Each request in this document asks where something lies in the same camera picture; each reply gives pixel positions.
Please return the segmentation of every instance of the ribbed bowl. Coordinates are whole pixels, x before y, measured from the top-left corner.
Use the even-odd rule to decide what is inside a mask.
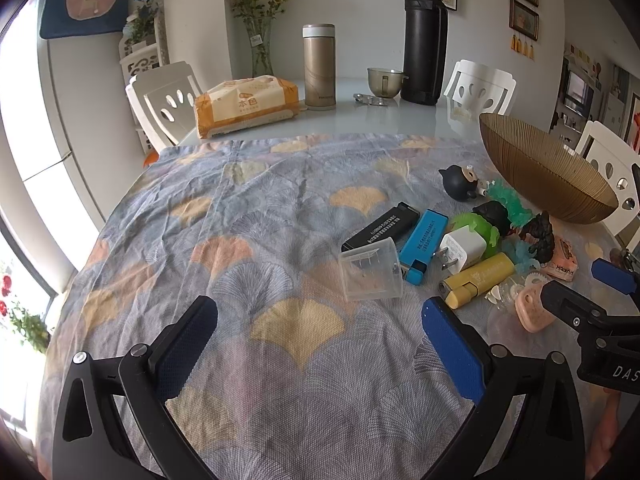
[[[482,142],[502,177],[551,216],[592,224],[618,208],[606,180],[548,133],[512,117],[480,115]]]

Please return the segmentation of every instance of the chair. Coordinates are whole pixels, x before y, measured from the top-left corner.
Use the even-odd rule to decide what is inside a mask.
[[[478,114],[508,115],[515,88],[510,73],[463,59],[456,63],[444,95]]]
[[[640,155],[604,124],[593,121],[587,122],[575,151],[616,193],[618,209],[602,222],[622,247],[633,251],[640,242],[640,205],[631,166],[640,166]]]
[[[196,127],[193,102],[202,92],[184,61],[136,74],[126,91],[156,152],[178,144]]]

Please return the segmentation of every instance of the blue lighter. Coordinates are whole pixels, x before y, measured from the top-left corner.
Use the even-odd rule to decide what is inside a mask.
[[[413,285],[420,285],[427,265],[438,249],[449,218],[427,209],[420,218],[414,232],[400,251],[402,277]]]

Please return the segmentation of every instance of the white power adapter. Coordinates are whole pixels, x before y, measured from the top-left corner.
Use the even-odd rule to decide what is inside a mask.
[[[486,250],[486,242],[468,225],[444,235],[436,256],[442,261],[442,269],[457,274],[475,265]]]

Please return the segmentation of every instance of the glass vase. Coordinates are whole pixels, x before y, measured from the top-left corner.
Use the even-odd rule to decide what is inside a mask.
[[[273,75],[271,66],[271,22],[273,18],[247,20],[246,32],[251,44],[251,77]]]

